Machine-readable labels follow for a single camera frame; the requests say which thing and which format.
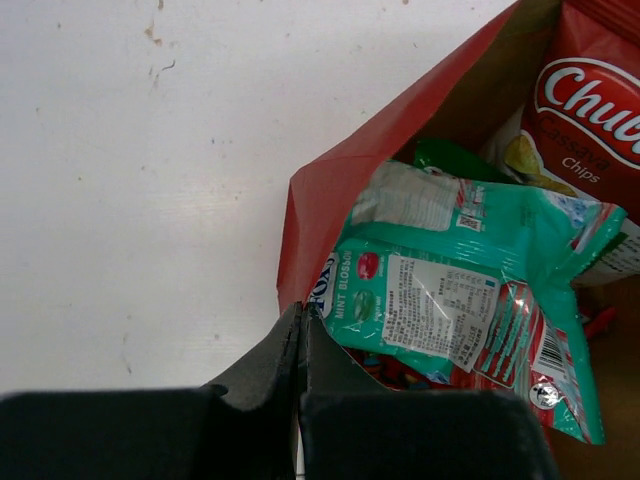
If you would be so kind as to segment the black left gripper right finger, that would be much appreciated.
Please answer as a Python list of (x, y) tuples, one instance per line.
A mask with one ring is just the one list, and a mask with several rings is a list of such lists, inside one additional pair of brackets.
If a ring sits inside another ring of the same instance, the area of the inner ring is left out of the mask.
[(541, 426), (503, 391), (393, 391), (302, 314), (300, 395), (309, 479), (557, 479)]

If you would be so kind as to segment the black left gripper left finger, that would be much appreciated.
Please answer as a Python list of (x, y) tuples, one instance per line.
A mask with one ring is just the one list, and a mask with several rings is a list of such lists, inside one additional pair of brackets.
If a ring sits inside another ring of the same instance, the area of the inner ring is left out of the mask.
[(1, 398), (4, 479), (293, 479), (301, 304), (203, 386)]

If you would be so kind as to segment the red mixed candy bag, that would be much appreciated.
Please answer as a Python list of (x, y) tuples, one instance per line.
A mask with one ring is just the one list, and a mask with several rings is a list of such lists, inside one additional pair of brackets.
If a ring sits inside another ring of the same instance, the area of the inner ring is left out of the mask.
[(388, 355), (347, 348), (346, 352), (371, 377), (395, 391), (426, 391), (450, 389), (449, 385), (434, 382)]

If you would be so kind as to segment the teal mint candy bag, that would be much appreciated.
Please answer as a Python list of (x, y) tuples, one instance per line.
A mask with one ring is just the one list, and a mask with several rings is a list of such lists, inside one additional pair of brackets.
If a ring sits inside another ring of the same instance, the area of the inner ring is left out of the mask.
[(625, 211), (550, 190), (381, 164), (309, 300), (341, 346), (430, 381), (506, 390), (540, 421), (605, 441), (573, 289)]

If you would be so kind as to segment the green snack packet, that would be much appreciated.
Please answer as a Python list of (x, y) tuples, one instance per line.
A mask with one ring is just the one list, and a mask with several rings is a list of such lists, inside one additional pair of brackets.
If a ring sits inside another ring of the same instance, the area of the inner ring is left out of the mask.
[(475, 154), (444, 139), (427, 138), (417, 142), (414, 165), (437, 170), (463, 179), (515, 184), (515, 181)]

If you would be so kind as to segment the red paper bag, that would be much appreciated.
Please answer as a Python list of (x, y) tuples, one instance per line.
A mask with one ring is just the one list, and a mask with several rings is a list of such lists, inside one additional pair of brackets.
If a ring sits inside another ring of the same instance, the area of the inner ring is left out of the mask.
[[(442, 136), (474, 150), (484, 145), (529, 91), (560, 11), (557, 1), (512, 4), (351, 136), (293, 175), (276, 281), (281, 307), (308, 296), (349, 203), (382, 161), (405, 153), (420, 135)], [(553, 434), (552, 450), (567, 479), (639, 475), (639, 281), (611, 283), (605, 293), (618, 316), (590, 351), (608, 440), (596, 447)]]

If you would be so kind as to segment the red white cassava chips bag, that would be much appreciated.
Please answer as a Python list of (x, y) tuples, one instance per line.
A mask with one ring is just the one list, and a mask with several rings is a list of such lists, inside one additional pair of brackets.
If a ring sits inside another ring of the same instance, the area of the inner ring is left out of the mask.
[(626, 211), (619, 237), (578, 284), (638, 274), (638, 2), (564, 2), (531, 93), (482, 155), (519, 183)]

